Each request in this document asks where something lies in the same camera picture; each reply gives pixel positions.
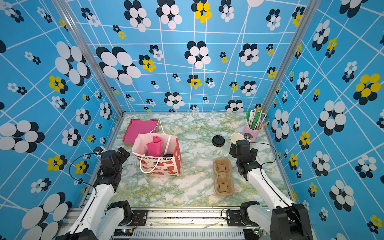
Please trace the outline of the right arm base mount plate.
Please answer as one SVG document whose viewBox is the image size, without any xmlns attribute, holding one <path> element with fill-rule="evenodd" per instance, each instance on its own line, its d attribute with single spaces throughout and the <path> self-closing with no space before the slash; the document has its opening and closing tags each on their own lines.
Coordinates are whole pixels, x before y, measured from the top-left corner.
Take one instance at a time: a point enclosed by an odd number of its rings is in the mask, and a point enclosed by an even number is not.
<svg viewBox="0 0 384 240">
<path fill-rule="evenodd" d="M 227 221 L 229 227 L 269 227 L 270 215 L 268 212 L 251 209 L 250 215 L 248 212 L 242 213 L 240 210 L 226 209 L 222 212 L 222 217 Z"/>
</svg>

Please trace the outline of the left aluminium corner post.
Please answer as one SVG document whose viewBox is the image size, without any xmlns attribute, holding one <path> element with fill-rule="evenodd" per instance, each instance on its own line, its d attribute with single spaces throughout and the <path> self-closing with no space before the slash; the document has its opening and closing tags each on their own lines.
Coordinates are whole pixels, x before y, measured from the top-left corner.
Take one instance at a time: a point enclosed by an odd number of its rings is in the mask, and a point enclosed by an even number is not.
<svg viewBox="0 0 384 240">
<path fill-rule="evenodd" d="M 117 98 L 111 90 L 111 86 L 104 76 L 103 71 L 101 70 L 96 58 L 93 56 L 93 52 L 90 49 L 87 41 L 84 37 L 84 34 L 81 32 L 79 25 L 75 21 L 75 16 L 71 13 L 70 7 L 65 1 L 52 1 L 55 8 L 57 9 L 59 15 L 63 18 L 66 25 L 69 28 L 73 39 L 75 40 L 77 46 L 80 48 L 82 54 L 84 55 L 86 61 L 89 63 L 89 66 L 93 73 L 95 74 L 96 80 L 99 82 L 106 96 L 109 98 L 112 106 L 115 108 L 119 117 L 124 116 L 124 111 L 118 102 Z"/>
</svg>

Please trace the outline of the red white paper gift bag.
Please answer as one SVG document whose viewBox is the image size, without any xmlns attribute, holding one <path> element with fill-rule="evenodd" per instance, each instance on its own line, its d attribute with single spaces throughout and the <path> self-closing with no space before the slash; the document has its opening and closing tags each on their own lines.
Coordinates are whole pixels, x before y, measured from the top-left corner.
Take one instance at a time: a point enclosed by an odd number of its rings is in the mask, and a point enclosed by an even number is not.
<svg viewBox="0 0 384 240">
<path fill-rule="evenodd" d="M 148 155 L 147 144 L 153 141 L 153 136 L 162 139 L 160 157 L 150 157 Z M 138 159 L 140 170 L 144 174 L 180 176 L 182 156 L 179 139 L 177 136 L 166 134 L 160 120 L 157 121 L 156 126 L 149 133 L 138 134 L 133 144 L 132 153 Z M 166 154 L 173 154 L 173 157 L 163 158 Z"/>
</svg>

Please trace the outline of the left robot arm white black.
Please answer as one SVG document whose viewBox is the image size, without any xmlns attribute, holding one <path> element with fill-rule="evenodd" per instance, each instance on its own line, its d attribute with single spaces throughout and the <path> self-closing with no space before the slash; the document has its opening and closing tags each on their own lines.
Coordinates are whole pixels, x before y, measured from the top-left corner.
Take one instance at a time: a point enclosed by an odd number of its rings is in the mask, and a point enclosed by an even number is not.
<svg viewBox="0 0 384 240">
<path fill-rule="evenodd" d="M 124 148 L 94 149 L 100 157 L 101 174 L 92 185 L 93 192 L 75 223 L 57 240 L 111 240 L 119 225 L 128 225 L 133 220 L 133 211 L 128 201 L 109 204 L 122 179 L 123 163 L 130 153 Z"/>
</svg>

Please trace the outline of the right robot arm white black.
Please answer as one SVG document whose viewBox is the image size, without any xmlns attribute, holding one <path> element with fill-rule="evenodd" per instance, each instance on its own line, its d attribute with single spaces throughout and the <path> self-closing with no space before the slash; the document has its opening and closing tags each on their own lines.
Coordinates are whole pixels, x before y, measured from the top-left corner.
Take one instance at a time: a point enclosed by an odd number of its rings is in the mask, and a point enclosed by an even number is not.
<svg viewBox="0 0 384 240">
<path fill-rule="evenodd" d="M 284 195 L 256 161 L 258 150 L 247 140 L 231 144 L 230 155 L 235 158 L 238 172 L 256 188 L 269 210 L 256 201 L 243 203 L 240 208 L 245 225 L 256 224 L 267 232 L 271 240 L 312 240 L 308 210 Z"/>
</svg>

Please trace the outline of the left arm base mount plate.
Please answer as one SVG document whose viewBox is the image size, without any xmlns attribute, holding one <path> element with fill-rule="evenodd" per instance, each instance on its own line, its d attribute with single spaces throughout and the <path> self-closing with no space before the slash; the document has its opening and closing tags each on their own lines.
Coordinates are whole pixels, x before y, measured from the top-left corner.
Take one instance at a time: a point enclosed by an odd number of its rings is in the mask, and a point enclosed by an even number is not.
<svg viewBox="0 0 384 240">
<path fill-rule="evenodd" d="M 148 218 L 148 210 L 131 210 L 132 219 L 123 221 L 119 226 L 145 226 Z"/>
</svg>

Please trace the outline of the pink straw holder cup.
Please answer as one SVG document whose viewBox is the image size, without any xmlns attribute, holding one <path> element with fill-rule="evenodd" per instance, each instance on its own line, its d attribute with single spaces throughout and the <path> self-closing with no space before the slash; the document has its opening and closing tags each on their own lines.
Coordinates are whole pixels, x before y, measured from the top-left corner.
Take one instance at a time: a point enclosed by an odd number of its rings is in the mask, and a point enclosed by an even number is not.
<svg viewBox="0 0 384 240">
<path fill-rule="evenodd" d="M 261 131 L 262 131 L 262 129 L 252 130 L 250 127 L 248 127 L 248 125 L 245 125 L 244 129 L 243 129 L 243 135 L 244 135 L 244 133 L 250 133 L 252 135 L 252 139 L 249 142 L 254 143 L 254 142 L 256 142 L 257 137 Z"/>
</svg>

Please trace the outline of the brown pulp cup carrier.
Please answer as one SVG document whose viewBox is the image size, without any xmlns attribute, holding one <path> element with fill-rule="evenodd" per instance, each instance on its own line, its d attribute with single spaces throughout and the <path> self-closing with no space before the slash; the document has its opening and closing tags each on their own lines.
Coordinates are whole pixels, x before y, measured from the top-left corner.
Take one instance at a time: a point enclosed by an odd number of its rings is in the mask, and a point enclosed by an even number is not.
<svg viewBox="0 0 384 240">
<path fill-rule="evenodd" d="M 232 164 L 228 158 L 217 158 L 213 163 L 216 174 L 214 181 L 215 192 L 221 197 L 230 197 L 234 194 L 234 181 L 231 178 Z"/>
</svg>

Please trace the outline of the aluminium corner post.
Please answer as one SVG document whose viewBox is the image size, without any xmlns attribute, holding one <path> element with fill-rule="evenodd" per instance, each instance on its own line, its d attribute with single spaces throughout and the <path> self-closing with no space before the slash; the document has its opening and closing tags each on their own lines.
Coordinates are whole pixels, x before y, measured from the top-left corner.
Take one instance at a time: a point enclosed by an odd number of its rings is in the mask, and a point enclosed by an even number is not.
<svg viewBox="0 0 384 240">
<path fill-rule="evenodd" d="M 287 51 L 285 52 L 285 55 L 282 59 L 282 62 L 278 68 L 278 72 L 276 77 L 274 78 L 270 89 L 266 95 L 266 98 L 262 104 L 262 111 L 267 112 L 272 100 L 274 98 L 276 89 L 278 88 L 279 84 L 281 83 L 282 79 L 284 78 L 284 74 L 286 73 L 289 65 L 291 64 L 291 61 L 294 57 L 294 53 L 296 52 L 297 47 L 301 43 L 301 40 L 303 39 L 310 23 L 312 22 L 312 19 L 316 13 L 316 10 L 318 9 L 319 5 L 321 3 L 321 0 L 311 0 L 309 1 L 309 4 L 306 7 L 305 14 L 303 20 L 301 20 L 300 25 L 297 27 L 297 30 L 295 31 L 295 34 L 293 35 L 293 38 L 288 46 Z"/>
<path fill-rule="evenodd" d="M 93 52 L 90 49 L 87 41 L 84 37 L 84 34 L 81 32 L 79 25 L 75 21 L 75 16 L 71 13 L 70 7 L 65 1 L 52 1 L 55 8 L 57 9 L 59 15 L 63 18 L 66 25 L 69 28 L 73 39 L 75 40 L 77 46 L 80 48 L 82 54 L 84 55 L 86 61 L 89 63 L 89 66 L 93 73 L 95 74 L 96 80 L 99 82 L 106 96 L 109 98 L 112 106 L 115 108 L 119 117 L 124 116 L 124 111 L 118 102 L 117 98 L 111 90 L 111 86 L 104 76 L 103 71 L 101 70 L 96 58 L 93 56 Z"/>
</svg>

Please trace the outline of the white paper cup stack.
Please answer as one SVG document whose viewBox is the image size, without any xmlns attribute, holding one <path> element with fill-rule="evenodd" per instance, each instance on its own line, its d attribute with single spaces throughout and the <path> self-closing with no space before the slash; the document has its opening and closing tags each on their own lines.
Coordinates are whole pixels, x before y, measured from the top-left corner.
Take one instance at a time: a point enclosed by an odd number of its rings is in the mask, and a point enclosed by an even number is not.
<svg viewBox="0 0 384 240">
<path fill-rule="evenodd" d="M 233 133 L 230 137 L 232 144 L 236 144 L 237 141 L 243 140 L 243 139 L 244 139 L 244 135 L 241 133 Z"/>
</svg>

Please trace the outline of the single pink napkin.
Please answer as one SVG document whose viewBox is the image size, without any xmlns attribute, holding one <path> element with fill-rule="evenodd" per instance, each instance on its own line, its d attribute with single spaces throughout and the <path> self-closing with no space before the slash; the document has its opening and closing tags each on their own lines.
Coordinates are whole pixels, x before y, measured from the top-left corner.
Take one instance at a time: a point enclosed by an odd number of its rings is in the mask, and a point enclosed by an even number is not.
<svg viewBox="0 0 384 240">
<path fill-rule="evenodd" d="M 150 157 L 160 157 L 162 152 L 162 139 L 158 136 L 153 136 L 153 141 L 148 143 L 147 147 Z"/>
</svg>

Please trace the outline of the right aluminium corner post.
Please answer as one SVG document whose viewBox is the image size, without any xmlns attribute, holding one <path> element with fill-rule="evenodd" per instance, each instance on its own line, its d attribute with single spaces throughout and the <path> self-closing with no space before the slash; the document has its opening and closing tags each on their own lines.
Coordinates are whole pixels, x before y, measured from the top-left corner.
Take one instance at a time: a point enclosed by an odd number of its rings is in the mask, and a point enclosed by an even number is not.
<svg viewBox="0 0 384 240">
<path fill-rule="evenodd" d="M 312 19 L 316 13 L 316 10 L 318 9 L 319 5 L 321 3 L 321 0 L 311 0 L 309 1 L 309 4 L 306 7 L 305 14 L 303 20 L 301 20 L 300 25 L 297 27 L 297 30 L 295 31 L 295 34 L 293 35 L 293 38 L 288 46 L 287 51 L 285 52 L 285 55 L 282 59 L 282 62 L 278 68 L 278 72 L 276 77 L 274 78 L 270 89 L 266 95 L 266 98 L 262 104 L 262 111 L 267 112 L 272 100 L 274 98 L 276 89 L 278 88 L 279 84 L 281 83 L 282 79 L 284 78 L 284 74 L 286 73 L 289 65 L 291 64 L 291 61 L 294 57 L 294 53 L 296 52 L 297 47 L 301 43 L 301 40 L 303 39 L 310 23 L 312 22 Z"/>
</svg>

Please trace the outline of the aluminium front rail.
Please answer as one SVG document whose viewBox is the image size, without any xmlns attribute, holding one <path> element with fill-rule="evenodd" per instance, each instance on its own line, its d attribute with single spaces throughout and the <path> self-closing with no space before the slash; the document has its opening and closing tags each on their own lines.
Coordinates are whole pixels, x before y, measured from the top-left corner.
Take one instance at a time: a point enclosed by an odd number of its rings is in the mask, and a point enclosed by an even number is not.
<svg viewBox="0 0 384 240">
<path fill-rule="evenodd" d="M 197 224 L 201 225 L 201 224 L 203 224 L 203 218 L 213 219 L 215 225 L 221 224 L 224 221 L 226 221 L 222 217 L 222 211 L 217 210 L 217 209 L 210 210 L 207 215 L 204 215 L 203 211 L 201 209 L 194 209 L 194 210 L 182 209 L 181 214 L 179 216 L 176 215 L 176 213 L 174 211 L 170 211 L 170 212 L 167 211 L 166 213 L 162 214 L 161 218 L 165 219 L 167 221 L 166 223 L 168 225 L 183 226 L 183 227 L 190 226 L 190 225 L 197 225 Z"/>
</svg>

